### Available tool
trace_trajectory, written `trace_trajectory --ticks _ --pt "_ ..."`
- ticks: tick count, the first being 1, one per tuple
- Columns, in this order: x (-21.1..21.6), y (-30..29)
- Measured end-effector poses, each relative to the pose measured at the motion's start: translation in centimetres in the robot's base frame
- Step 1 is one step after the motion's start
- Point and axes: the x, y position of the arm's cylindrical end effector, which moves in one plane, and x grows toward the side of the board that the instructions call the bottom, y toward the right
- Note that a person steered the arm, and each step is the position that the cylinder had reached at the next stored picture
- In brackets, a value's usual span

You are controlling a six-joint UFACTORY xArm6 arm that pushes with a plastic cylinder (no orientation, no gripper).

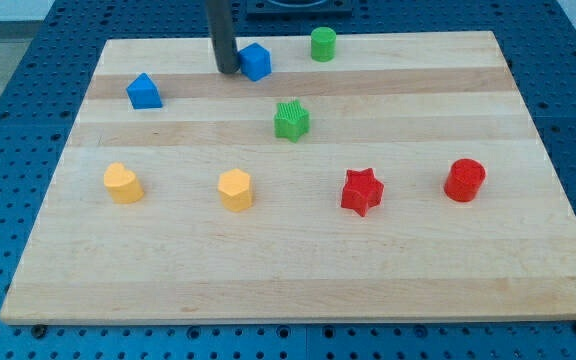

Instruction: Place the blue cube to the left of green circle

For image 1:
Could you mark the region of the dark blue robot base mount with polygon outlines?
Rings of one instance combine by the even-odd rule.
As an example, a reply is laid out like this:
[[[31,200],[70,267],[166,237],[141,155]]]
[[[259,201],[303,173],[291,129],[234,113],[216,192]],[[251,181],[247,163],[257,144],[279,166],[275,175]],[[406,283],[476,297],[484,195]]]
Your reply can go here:
[[[248,19],[272,16],[348,16],[352,14],[354,0],[247,0],[244,4]]]

